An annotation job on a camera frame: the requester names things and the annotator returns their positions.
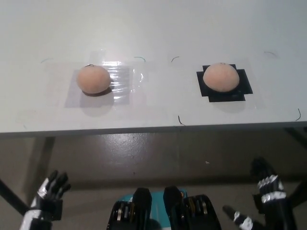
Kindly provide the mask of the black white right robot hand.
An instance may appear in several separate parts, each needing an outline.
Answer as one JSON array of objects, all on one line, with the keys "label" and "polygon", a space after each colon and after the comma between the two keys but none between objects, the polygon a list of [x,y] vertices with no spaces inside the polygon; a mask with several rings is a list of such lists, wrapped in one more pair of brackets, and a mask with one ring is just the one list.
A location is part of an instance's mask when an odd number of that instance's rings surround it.
[{"label": "black white right robot hand", "polygon": [[251,163],[251,174],[258,179],[257,187],[265,225],[241,214],[231,206],[223,206],[224,213],[241,230],[296,230],[293,208],[280,177],[272,166],[264,158],[255,158]]}]

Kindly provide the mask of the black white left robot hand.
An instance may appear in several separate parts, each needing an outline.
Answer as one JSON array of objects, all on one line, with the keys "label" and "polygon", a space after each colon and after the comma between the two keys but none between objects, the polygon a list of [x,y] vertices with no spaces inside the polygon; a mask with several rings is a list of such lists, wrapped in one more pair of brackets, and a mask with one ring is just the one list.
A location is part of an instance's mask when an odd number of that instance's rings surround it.
[{"label": "black white left robot hand", "polygon": [[67,173],[52,172],[41,184],[30,208],[24,214],[20,230],[51,230],[61,220],[63,195],[71,185]]}]

